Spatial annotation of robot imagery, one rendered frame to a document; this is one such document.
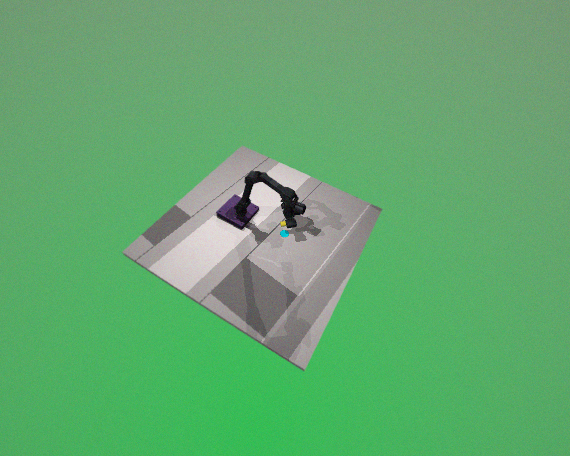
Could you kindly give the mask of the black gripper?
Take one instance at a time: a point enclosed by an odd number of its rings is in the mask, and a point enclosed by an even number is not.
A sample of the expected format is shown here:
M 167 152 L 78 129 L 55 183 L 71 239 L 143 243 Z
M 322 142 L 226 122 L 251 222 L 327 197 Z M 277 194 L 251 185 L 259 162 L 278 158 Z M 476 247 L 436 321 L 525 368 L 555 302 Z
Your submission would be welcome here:
M 281 208 L 282 209 L 284 208 L 284 203 L 281 204 Z M 287 211 L 287 210 L 283 209 L 283 215 L 286 218 L 285 222 L 286 222 L 287 228 L 293 228 L 293 227 L 297 226 L 296 220 L 294 219 L 294 217 L 292 217 L 293 212 L 294 212 L 293 210 Z

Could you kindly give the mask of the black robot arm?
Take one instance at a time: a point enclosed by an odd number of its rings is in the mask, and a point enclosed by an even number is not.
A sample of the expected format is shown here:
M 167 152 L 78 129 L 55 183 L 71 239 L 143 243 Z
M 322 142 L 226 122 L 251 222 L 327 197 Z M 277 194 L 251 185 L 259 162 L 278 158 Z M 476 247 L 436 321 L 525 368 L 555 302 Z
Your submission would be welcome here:
M 303 215 L 306 210 L 306 205 L 303 203 L 298 202 L 299 198 L 296 195 L 295 191 L 289 187 L 284 187 L 270 176 L 267 175 L 265 172 L 260 171 L 251 171 L 245 177 L 245 189 L 242 195 L 241 200 L 234 206 L 236 209 L 236 215 L 243 216 L 247 213 L 247 207 L 250 205 L 251 200 L 249 199 L 253 184 L 263 182 L 274 191 L 276 191 L 281 199 L 281 202 L 284 203 L 284 209 L 287 211 L 293 210 L 293 217 L 295 215 Z M 295 198 L 293 200 L 293 198 Z

